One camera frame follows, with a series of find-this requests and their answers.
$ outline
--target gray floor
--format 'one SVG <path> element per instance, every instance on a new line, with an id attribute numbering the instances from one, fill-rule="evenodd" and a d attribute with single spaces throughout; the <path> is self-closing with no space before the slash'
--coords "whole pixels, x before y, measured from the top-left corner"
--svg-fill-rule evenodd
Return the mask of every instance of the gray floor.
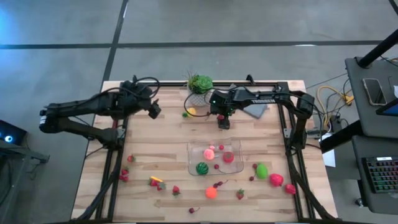
<path id="1" fill-rule="evenodd" d="M 121 3 L 0 1 L 0 44 L 111 43 Z M 119 42 L 381 40 L 397 28 L 397 21 L 388 0 L 130 0 Z M 183 80 L 186 70 L 193 70 L 214 79 L 241 80 L 251 74 L 257 80 L 301 79 L 311 86 L 345 73 L 345 58 L 373 47 L 118 49 L 110 80 L 133 74 Z M 8 105 L 0 110 L 0 119 L 26 129 L 30 147 L 51 155 L 35 180 L 26 178 L 15 223 L 69 219 L 87 141 L 67 133 L 41 133 L 39 110 L 99 92 L 108 55 L 109 49 L 0 50 L 0 101 Z M 385 54 L 393 55 L 398 55 L 397 47 Z M 323 85 L 340 89 L 346 79 L 344 75 Z M 319 86 L 307 91 L 314 95 Z M 329 94 L 322 93 L 323 101 Z M 340 112 L 349 122 L 358 118 L 355 104 Z M 93 117 L 83 119 L 92 122 Z M 355 181 L 331 175 L 330 183 L 340 218 L 396 222 L 398 216 L 353 205 L 359 196 Z"/>

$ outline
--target rgb keyboard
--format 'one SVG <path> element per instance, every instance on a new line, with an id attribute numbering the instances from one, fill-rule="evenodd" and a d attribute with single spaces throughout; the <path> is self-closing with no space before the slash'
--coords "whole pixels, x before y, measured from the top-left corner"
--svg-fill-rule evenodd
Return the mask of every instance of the rgb keyboard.
<path id="1" fill-rule="evenodd" d="M 398 192 L 398 157 L 372 157 L 363 159 L 373 193 Z"/>

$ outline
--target smartphone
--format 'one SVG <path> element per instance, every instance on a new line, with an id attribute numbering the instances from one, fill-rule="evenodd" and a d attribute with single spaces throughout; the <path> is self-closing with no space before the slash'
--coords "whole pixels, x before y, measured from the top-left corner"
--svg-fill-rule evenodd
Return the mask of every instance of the smartphone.
<path id="1" fill-rule="evenodd" d="M 365 92 L 368 95 L 369 103 L 373 106 L 383 106 L 387 104 L 379 80 L 375 78 L 362 79 Z"/>

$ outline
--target transparent tray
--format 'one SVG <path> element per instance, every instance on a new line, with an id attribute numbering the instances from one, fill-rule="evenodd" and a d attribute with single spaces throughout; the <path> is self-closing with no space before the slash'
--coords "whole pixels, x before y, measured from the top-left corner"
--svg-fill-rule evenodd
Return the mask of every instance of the transparent tray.
<path id="1" fill-rule="evenodd" d="M 220 150 L 219 145 L 224 145 L 224 149 Z M 212 160 L 205 159 L 203 153 L 210 146 L 215 147 L 215 158 Z M 191 175 L 200 175 L 197 172 L 197 165 L 204 162 L 208 166 L 208 173 L 206 175 L 218 174 L 234 174 L 243 170 L 243 158 L 241 154 L 241 141 L 233 138 L 219 139 L 211 141 L 193 140 L 188 143 L 188 171 Z M 223 154 L 225 152 L 232 152 L 234 160 L 230 163 L 224 162 Z M 218 164 L 219 168 L 215 169 L 214 165 Z"/>

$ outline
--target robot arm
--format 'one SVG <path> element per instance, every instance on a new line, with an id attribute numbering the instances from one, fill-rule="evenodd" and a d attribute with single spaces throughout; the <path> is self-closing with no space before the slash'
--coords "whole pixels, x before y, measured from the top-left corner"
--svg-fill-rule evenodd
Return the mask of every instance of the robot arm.
<path id="1" fill-rule="evenodd" d="M 296 105 L 290 96 L 298 97 Z M 278 83 L 278 87 L 272 91 L 251 92 L 245 87 L 238 87 L 226 93 L 215 90 L 210 98 L 210 113 L 222 115 L 222 119 L 218 119 L 218 127 L 229 129 L 229 117 L 237 109 L 243 110 L 253 104 L 282 104 L 297 117 L 297 124 L 290 135 L 290 147 L 303 149 L 307 140 L 305 125 L 312 115 L 314 100 L 314 97 L 302 91 L 289 91 L 286 83 Z"/>
<path id="2" fill-rule="evenodd" d="M 140 110 L 149 111 L 149 116 L 156 119 L 160 113 L 157 101 L 151 99 L 157 93 L 145 84 L 125 81 L 118 88 L 111 88 L 92 96 L 87 100 L 67 103 L 51 103 L 40 111 L 40 130 L 44 133 L 59 133 L 66 131 L 78 134 L 87 139 L 97 139 L 105 147 L 114 147 L 118 140 L 118 131 L 114 128 L 98 129 L 71 121 L 69 117 L 84 114 L 110 116 L 113 119 L 124 119 Z"/>

